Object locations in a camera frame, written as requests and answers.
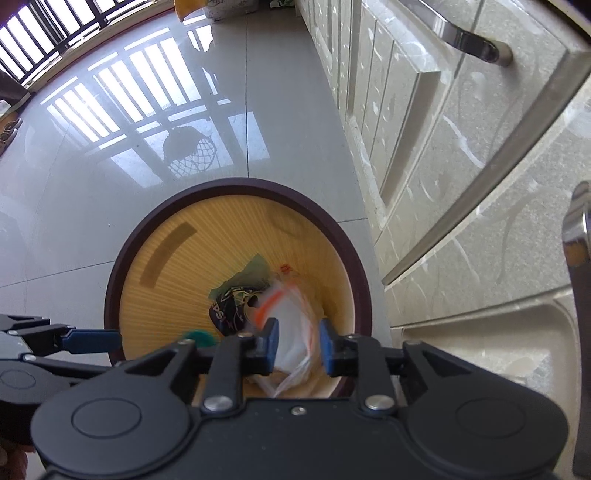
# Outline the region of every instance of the cabinet door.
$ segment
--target cabinet door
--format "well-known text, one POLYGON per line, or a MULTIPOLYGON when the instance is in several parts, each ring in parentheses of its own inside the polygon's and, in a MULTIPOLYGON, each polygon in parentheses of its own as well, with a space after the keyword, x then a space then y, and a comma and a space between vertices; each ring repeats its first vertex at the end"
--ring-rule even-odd
MULTIPOLYGON (((464 19, 466 11, 475 18, 476 3, 466 10, 458 5, 464 19)), ((454 10, 456 3, 449 4, 454 10)), ((345 133, 377 240, 387 219, 391 179, 418 158, 461 55, 397 2, 364 0, 356 41, 345 133)))
POLYGON ((339 50, 338 58, 338 80, 337 91, 338 99, 336 101, 339 109, 340 120, 343 125, 346 123, 347 108, 349 99, 349 70, 351 60, 351 44, 356 41, 358 35, 353 36, 352 32, 353 1, 339 0, 339 15, 334 15, 333 24, 338 25, 338 38, 335 38, 339 50))
POLYGON ((340 0, 309 0, 306 22, 335 101, 338 99, 339 10, 340 0))
POLYGON ((561 231, 591 173, 591 80, 480 205, 386 289, 394 333, 517 377, 563 408, 573 479, 580 399, 577 317, 561 231))
POLYGON ((306 27, 308 27, 308 31, 311 32, 311 23, 310 23, 310 0, 295 0, 295 5, 297 7, 297 11, 300 13, 301 17, 304 19, 304 23, 306 27))
POLYGON ((464 218, 519 162, 591 66, 588 45, 538 2, 484 0, 475 32, 512 49, 508 67, 465 55, 408 177, 393 178, 393 211, 376 243, 390 283, 464 218))

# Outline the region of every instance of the bag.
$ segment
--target bag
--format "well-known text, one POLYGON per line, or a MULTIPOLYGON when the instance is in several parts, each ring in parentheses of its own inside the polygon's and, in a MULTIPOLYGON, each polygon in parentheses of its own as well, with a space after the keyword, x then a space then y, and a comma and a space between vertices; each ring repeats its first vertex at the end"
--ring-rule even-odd
MULTIPOLYGON (((306 382, 320 365, 319 324, 324 317, 322 304, 309 283, 284 265, 271 287, 258 299, 254 323, 262 329, 267 319, 279 322, 279 345, 274 372, 255 381, 269 397, 278 397, 306 382)), ((310 384, 309 395, 314 385, 310 384)))

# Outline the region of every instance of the trash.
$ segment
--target trash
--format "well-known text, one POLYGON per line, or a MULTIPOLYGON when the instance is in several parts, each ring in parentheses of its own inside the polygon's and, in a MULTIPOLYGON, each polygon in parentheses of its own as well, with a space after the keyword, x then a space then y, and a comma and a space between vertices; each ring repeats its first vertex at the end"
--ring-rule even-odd
POLYGON ((214 288, 209 292, 209 298, 216 300, 222 293, 227 292, 232 287, 240 287, 248 285, 259 290, 265 290, 269 287, 269 278, 271 277, 271 269, 269 264, 261 255, 255 255, 252 260, 247 263, 246 267, 238 272, 230 280, 222 283, 218 288, 214 288))
POLYGON ((293 7, 295 4, 296 4, 295 0, 271 0, 269 7, 271 7, 271 8, 293 7))
POLYGON ((252 330, 248 311, 254 309, 262 290, 255 287, 231 287, 209 307, 209 317, 223 336, 252 330))
MULTIPOLYGON (((286 264, 271 287, 258 298, 254 324, 261 329, 268 318, 279 322, 279 346, 275 370, 268 377, 255 376, 270 397, 278 397, 306 382, 320 365, 318 329, 324 317, 322 304, 309 283, 286 264)), ((314 385, 309 385, 310 394, 314 385)))
MULTIPOLYGON (((209 317, 224 336, 262 330, 267 319, 278 320, 275 369, 268 377, 253 377, 269 397, 304 384, 320 367, 322 303, 310 283, 289 264, 271 274, 267 261, 256 255, 241 272, 214 288, 210 298, 215 300, 209 317)), ((301 394, 309 395, 313 388, 314 382, 308 382, 301 394)))

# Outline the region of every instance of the metal handle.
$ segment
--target metal handle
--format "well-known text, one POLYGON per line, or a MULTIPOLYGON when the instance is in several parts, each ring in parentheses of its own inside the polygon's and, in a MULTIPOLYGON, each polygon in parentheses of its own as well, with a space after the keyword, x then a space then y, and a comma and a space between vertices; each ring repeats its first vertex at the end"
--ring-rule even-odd
POLYGON ((581 344, 581 408, 573 472, 591 479, 591 183, 574 189, 562 224, 562 244, 569 268, 581 344))
POLYGON ((454 25, 423 0, 399 1, 428 26, 435 35, 456 50, 502 67, 506 67, 513 60, 513 53, 509 45, 481 37, 454 25))

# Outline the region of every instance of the white tile floor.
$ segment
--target white tile floor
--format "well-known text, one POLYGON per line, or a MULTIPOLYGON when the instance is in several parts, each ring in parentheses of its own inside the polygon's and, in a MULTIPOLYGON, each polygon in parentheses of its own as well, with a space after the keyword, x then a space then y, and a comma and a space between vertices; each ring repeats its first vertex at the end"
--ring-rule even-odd
POLYGON ((112 264, 144 216, 191 185, 250 176, 299 190, 340 222, 372 287, 374 335, 390 342, 345 135, 293 10, 213 25, 164 15, 69 68, 22 118, 0 158, 0 311, 101 327, 112 264), (167 165, 185 147, 164 145, 180 126, 199 132, 203 155, 167 165))

